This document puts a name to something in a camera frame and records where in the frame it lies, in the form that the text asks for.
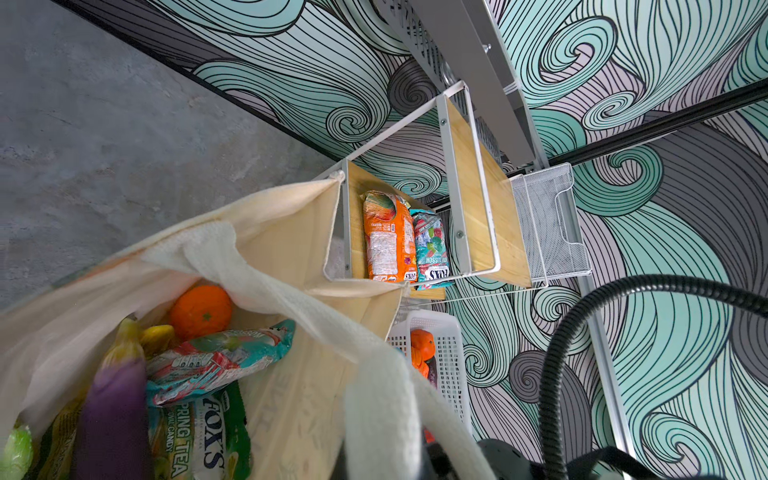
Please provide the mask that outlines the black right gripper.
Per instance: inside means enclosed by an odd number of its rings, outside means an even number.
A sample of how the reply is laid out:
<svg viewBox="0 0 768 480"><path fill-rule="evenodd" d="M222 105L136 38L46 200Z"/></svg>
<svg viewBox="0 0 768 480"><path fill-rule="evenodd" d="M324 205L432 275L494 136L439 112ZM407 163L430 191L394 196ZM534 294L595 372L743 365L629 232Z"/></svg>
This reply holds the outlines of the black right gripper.
<svg viewBox="0 0 768 480"><path fill-rule="evenodd" d="M545 479L540 463L526 459L511 445L496 439L478 442L495 479ZM639 461L616 447L592 451L571 460L566 465L568 479L660 479ZM460 479L458 471L438 443L423 449L420 479Z"/></svg>

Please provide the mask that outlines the yellow green candy bag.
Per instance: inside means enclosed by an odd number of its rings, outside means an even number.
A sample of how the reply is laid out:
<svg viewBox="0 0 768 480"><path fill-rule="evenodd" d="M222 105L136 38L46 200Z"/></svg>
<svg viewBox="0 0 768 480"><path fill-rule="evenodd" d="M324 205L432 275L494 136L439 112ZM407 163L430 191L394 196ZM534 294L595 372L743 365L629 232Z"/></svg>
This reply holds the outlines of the yellow green candy bag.
<svg viewBox="0 0 768 480"><path fill-rule="evenodd" d="M251 440L239 384L149 410L156 479L247 479Z"/></svg>

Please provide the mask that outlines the cream floral tote bag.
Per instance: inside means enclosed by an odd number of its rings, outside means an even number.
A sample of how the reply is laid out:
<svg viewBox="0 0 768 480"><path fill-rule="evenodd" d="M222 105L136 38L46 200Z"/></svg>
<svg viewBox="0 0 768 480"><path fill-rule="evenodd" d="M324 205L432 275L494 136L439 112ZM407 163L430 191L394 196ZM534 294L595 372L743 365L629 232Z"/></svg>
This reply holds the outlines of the cream floral tote bag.
<svg viewBox="0 0 768 480"><path fill-rule="evenodd" d="M403 282L325 267L344 176L263 190L1 315L5 479L461 479L488 461L386 341Z"/></svg>

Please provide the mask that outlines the pink green candy bag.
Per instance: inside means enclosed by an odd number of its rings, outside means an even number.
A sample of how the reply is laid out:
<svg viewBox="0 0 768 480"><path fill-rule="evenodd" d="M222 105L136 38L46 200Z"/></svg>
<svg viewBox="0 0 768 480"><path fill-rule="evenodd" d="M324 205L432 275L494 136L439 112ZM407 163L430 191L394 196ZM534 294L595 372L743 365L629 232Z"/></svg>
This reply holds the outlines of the pink green candy bag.
<svg viewBox="0 0 768 480"><path fill-rule="evenodd" d="M167 407L218 391L281 360L291 349L296 324L226 330L185 341L147 364L147 402Z"/></svg>

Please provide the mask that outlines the orange tangerine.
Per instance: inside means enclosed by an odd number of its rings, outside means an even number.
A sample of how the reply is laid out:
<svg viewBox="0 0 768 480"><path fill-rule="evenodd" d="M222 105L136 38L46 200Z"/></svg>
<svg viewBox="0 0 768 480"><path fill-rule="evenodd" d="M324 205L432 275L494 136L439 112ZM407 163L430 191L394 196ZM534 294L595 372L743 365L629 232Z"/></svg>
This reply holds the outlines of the orange tangerine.
<svg viewBox="0 0 768 480"><path fill-rule="evenodd" d="M228 293L216 285L200 285L181 295L169 312L176 336L187 341L226 330L233 315Z"/></svg>

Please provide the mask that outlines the purple eggplant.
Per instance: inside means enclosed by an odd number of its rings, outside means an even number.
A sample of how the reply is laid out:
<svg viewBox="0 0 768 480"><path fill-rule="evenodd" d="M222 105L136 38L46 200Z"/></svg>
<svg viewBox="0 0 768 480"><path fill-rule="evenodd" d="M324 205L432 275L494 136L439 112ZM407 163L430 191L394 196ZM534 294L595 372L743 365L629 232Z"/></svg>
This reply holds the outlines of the purple eggplant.
<svg viewBox="0 0 768 480"><path fill-rule="evenodd" d="M86 395L72 455L72 479L152 479L142 329L118 326Z"/></svg>

